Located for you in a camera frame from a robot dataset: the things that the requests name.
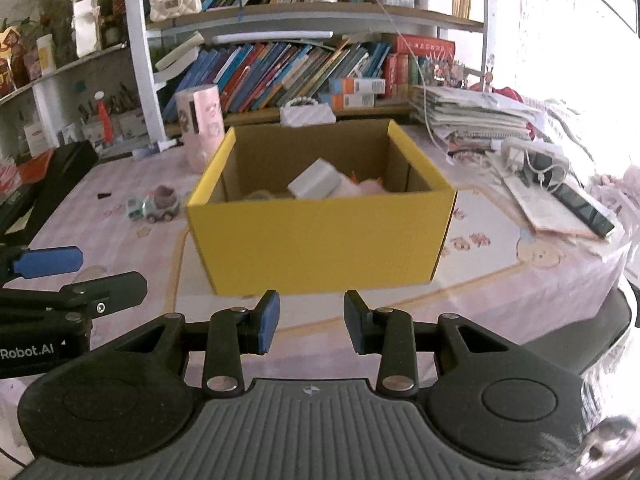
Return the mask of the white yellow bottle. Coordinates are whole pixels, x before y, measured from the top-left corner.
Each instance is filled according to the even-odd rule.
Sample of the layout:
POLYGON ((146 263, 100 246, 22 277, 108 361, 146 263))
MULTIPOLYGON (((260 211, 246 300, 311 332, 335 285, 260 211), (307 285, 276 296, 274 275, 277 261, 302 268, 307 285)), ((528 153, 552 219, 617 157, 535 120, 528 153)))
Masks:
POLYGON ((56 70, 54 41, 51 34, 37 39, 38 60, 42 76, 52 74, 56 70))

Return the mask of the pink plush toy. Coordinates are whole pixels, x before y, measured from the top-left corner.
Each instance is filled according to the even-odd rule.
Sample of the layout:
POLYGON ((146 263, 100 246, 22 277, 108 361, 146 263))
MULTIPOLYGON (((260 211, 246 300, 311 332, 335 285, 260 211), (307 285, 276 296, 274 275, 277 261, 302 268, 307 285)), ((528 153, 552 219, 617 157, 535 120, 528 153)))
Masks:
POLYGON ((340 184, 328 195, 329 198, 359 197, 386 194, 380 180, 367 179, 362 182, 340 174, 340 184))

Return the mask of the grey toy truck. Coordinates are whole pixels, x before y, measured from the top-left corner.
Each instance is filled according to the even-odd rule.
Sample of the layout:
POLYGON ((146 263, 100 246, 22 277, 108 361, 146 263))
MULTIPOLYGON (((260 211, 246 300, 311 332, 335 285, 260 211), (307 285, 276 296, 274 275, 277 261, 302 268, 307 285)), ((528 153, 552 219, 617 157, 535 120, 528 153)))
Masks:
POLYGON ((147 222, 171 221, 177 217, 180 202, 173 188, 160 185, 142 200, 141 208, 147 222))

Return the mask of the green toy piece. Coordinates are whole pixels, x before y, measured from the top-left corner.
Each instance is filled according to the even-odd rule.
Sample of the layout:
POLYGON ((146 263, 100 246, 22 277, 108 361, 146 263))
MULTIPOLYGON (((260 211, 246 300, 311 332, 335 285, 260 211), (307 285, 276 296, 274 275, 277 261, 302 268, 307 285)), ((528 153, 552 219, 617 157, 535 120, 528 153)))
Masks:
POLYGON ((129 220, 136 221, 143 218, 142 201, 137 197, 130 198, 126 203, 126 214, 129 220))

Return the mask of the white power strip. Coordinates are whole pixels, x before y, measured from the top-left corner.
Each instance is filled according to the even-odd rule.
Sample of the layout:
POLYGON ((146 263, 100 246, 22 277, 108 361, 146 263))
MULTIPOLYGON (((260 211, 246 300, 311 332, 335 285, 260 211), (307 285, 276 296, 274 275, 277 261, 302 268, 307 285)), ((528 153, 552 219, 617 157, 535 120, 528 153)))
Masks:
POLYGON ((570 161, 551 143, 510 136, 502 141, 500 154, 506 169, 519 176, 526 186, 538 185, 554 191, 570 172, 570 161))

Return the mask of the black phone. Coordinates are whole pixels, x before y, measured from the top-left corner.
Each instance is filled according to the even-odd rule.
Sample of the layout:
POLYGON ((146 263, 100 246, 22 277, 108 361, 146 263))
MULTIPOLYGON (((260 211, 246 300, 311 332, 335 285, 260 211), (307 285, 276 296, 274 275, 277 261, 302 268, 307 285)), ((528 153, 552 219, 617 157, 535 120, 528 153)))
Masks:
POLYGON ((568 184, 559 184, 551 194, 601 240, 614 230, 614 223, 568 184))

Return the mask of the row of books lower shelf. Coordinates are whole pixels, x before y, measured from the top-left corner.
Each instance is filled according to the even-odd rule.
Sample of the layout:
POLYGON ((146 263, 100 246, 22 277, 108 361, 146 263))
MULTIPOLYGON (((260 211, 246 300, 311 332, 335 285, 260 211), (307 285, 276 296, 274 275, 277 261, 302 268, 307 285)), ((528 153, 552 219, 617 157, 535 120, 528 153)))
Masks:
POLYGON ((413 86, 461 86, 456 44, 436 37, 361 34, 319 41, 267 40, 203 46, 180 70, 160 109, 178 120, 177 93, 214 84, 224 114, 285 106, 298 98, 329 102, 364 93, 374 102, 408 99, 413 86))

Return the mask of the white shelf post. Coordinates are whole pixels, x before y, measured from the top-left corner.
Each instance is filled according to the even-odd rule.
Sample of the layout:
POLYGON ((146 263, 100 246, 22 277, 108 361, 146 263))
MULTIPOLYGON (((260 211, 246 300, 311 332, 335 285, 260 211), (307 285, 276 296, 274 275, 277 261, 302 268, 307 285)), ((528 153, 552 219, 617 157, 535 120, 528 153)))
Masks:
POLYGON ((132 65, 145 125, 152 142, 165 141, 167 136, 155 89, 143 0, 125 0, 125 8, 132 65))

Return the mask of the black keyboard case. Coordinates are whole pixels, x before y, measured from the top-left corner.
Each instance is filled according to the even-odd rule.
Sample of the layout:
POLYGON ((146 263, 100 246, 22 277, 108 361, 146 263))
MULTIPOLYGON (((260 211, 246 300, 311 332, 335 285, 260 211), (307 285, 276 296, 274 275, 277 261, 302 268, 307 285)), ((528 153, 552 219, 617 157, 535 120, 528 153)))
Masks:
POLYGON ((89 141, 50 150, 18 167, 22 182, 1 193, 1 241, 28 245, 98 161, 89 141))

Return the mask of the white quilted handbag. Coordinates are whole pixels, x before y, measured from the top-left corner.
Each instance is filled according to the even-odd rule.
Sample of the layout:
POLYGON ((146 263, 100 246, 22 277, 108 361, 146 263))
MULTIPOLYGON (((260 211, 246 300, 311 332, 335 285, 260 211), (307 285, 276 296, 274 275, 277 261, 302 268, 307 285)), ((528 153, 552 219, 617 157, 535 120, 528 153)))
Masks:
POLYGON ((336 123, 334 111, 329 104, 301 96, 280 107, 280 124, 288 128, 331 125, 336 123))

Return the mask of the white pen holder box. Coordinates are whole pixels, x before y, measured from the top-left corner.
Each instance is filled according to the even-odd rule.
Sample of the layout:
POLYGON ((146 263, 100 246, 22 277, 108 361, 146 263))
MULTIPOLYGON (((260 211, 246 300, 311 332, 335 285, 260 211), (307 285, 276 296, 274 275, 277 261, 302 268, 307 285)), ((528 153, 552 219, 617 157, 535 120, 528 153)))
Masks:
MULTIPOLYGON (((129 140, 148 134, 148 128, 146 128, 141 108, 112 115, 111 124, 115 141, 118 139, 129 140)), ((88 124, 82 125, 81 133, 85 140, 91 141, 94 145, 101 144, 105 141, 103 124, 100 118, 93 118, 88 124)))

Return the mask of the pink cylindrical humidifier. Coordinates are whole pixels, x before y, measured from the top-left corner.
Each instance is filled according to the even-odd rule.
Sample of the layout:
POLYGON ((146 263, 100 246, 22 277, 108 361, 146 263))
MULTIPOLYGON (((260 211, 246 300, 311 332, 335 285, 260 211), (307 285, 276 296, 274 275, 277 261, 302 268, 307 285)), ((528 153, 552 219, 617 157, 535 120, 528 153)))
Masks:
POLYGON ((224 140, 224 118, 216 84, 177 93, 178 122, 190 167, 201 174, 224 140))

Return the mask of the stack of papers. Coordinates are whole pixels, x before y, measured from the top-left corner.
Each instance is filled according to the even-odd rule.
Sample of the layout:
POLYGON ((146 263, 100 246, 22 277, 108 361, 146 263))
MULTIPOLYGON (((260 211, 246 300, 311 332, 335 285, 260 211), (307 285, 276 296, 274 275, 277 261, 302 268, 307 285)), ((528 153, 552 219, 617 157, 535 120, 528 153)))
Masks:
POLYGON ((533 128, 544 122, 541 110, 498 93, 413 86, 409 104, 427 131, 442 140, 528 140, 533 128))

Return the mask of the white rectangular box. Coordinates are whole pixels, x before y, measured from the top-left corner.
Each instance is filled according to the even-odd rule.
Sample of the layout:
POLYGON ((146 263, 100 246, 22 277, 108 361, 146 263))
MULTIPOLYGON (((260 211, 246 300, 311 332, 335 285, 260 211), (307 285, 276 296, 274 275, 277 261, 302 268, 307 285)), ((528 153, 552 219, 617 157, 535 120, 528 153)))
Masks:
POLYGON ((286 189, 296 200, 323 200, 342 182, 343 175, 323 158, 316 159, 286 189))

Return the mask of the yellow cardboard box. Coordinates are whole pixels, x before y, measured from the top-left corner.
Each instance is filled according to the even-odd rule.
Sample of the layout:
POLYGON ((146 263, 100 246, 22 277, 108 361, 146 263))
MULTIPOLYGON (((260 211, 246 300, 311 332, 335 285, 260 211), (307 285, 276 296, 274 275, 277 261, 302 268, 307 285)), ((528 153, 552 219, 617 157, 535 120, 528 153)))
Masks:
POLYGON ((227 132, 186 214, 218 295, 318 294, 431 281, 456 198, 390 119, 254 125, 227 132), (382 192, 295 197, 290 183, 320 159, 382 192))

